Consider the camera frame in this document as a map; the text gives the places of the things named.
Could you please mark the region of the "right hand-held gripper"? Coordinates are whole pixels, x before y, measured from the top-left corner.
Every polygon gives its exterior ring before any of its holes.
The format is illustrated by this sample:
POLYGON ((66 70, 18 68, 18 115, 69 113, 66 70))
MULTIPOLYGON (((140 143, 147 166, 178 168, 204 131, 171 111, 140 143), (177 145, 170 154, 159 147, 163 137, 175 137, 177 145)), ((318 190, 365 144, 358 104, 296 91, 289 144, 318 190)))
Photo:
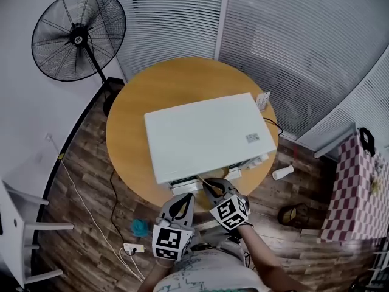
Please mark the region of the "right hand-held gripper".
POLYGON ((210 213, 222 227, 232 231, 248 222, 248 202, 241 195, 236 195, 237 189, 230 181, 224 178, 209 178, 208 182, 202 182, 202 186, 213 206, 210 213))

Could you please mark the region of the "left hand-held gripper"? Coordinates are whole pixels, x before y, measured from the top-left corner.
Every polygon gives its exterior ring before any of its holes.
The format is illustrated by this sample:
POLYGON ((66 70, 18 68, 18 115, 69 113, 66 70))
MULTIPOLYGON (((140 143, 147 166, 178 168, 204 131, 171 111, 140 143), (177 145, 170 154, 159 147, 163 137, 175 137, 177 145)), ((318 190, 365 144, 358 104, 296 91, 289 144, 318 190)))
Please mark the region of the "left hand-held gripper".
POLYGON ((168 200, 153 226, 152 249, 157 258, 180 260, 186 253, 195 229, 193 215, 195 196, 192 193, 175 195, 168 200))

